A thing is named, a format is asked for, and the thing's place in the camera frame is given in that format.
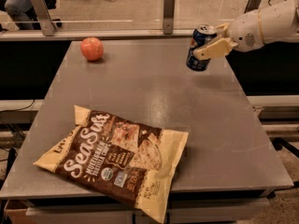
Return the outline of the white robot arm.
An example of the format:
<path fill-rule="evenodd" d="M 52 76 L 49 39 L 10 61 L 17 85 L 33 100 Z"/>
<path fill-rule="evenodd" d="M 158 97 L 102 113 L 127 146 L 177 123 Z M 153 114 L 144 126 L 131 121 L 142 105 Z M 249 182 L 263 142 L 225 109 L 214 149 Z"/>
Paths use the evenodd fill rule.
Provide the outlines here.
<path fill-rule="evenodd" d="M 233 49 L 248 52 L 275 42 L 299 42 L 299 10 L 295 0 L 242 14 L 217 27 L 217 36 L 193 54 L 198 60 L 220 58 Z"/>

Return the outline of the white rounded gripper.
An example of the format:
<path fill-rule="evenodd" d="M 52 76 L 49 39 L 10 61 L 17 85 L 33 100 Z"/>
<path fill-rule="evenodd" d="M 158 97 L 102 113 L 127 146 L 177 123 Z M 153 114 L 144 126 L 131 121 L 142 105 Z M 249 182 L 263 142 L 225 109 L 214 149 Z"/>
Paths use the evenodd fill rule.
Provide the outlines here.
<path fill-rule="evenodd" d="M 252 10 L 242 14 L 231 24 L 225 22 L 218 25 L 216 27 L 217 34 L 223 37 L 195 49 L 193 55 L 198 60 L 203 61 L 224 57 L 233 49 L 241 52 L 260 49 L 264 45 L 260 24 L 261 16 L 259 11 Z"/>

